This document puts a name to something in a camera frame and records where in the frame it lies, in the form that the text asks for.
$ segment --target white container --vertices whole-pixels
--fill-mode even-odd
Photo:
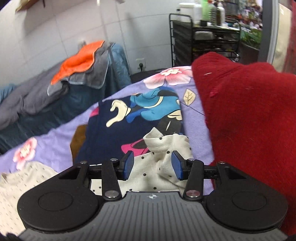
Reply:
[[[218,3],[218,9],[220,9],[221,26],[222,26],[222,24],[225,23],[225,9],[224,9],[221,1],[219,1],[219,3]]]
[[[195,24],[200,25],[200,20],[202,19],[202,5],[200,4],[200,0],[195,0],[195,6],[193,9],[194,18],[193,21]]]
[[[195,6],[195,3],[190,3],[190,2],[179,3],[181,14],[189,15],[192,17],[193,20],[194,20],[194,6]],[[190,18],[181,16],[181,21],[185,23],[190,23]]]

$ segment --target white patterned cloth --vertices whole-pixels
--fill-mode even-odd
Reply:
[[[55,176],[52,168],[36,161],[28,162],[22,171],[0,176],[0,232],[19,235],[25,227],[17,213],[17,202],[31,188]]]
[[[185,181],[179,181],[173,170],[171,154],[178,151],[184,159],[193,158],[188,137],[178,134],[163,136],[153,128],[144,136],[150,152],[135,157],[133,169],[127,181],[118,181],[122,195],[127,191],[183,191]],[[92,180],[91,189],[102,194],[102,181]]]

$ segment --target black metal shelf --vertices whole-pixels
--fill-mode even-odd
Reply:
[[[172,16],[185,16],[190,19],[189,23],[172,20]],[[221,28],[219,26],[194,26],[189,15],[171,13],[170,40],[172,66],[191,65],[194,59],[207,52],[217,52],[237,61],[241,29]],[[195,39],[195,32],[212,32],[213,39]]]

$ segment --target white tiled wall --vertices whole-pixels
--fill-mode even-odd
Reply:
[[[20,83],[77,52],[78,43],[104,39],[125,49],[132,73],[171,66],[168,14],[182,0],[45,0],[15,13],[0,11],[0,85]]]

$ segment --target electrical outlet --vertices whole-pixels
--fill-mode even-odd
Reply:
[[[80,42],[78,42],[78,51],[80,49],[82,49],[82,47],[85,46],[85,45],[86,45],[86,41],[85,40],[81,40]]]
[[[145,62],[145,59],[144,58],[137,58],[136,59],[136,64],[137,64],[137,68],[138,69],[141,69],[140,68],[140,63],[143,64],[143,70],[146,68],[146,62]]]

